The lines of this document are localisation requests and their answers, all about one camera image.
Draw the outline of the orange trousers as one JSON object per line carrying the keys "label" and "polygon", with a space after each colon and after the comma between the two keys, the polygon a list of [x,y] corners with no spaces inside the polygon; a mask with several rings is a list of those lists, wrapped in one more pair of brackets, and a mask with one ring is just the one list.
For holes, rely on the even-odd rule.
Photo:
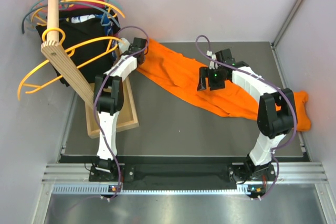
{"label": "orange trousers", "polygon": [[243,88],[225,81],[225,88],[198,91],[203,64],[151,39],[145,62],[138,67],[144,76],[181,100],[221,117],[257,120],[258,103]]}

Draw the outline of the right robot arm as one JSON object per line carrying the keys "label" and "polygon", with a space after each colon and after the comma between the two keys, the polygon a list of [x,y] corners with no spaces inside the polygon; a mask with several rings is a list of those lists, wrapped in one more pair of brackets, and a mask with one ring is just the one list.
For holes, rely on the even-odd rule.
{"label": "right robot arm", "polygon": [[243,61],[235,61],[229,49],[206,53],[209,66],[199,69],[197,89],[219,90],[225,81],[243,88],[258,103],[259,135],[254,148],[247,155],[243,167],[232,172],[241,181],[256,180],[270,169],[272,155],[279,143],[297,125],[293,92],[265,81]]}

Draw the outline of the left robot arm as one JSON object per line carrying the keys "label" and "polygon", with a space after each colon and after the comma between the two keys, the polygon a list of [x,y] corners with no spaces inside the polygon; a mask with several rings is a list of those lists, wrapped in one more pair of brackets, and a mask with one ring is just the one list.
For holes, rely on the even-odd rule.
{"label": "left robot arm", "polygon": [[145,61],[145,50],[148,41],[134,38],[129,43],[122,38],[120,58],[104,74],[95,77],[94,107],[95,121],[99,133],[97,160],[90,169],[91,181],[117,181],[121,178],[119,164],[116,159],[117,120],[124,105],[123,82],[128,75]]}

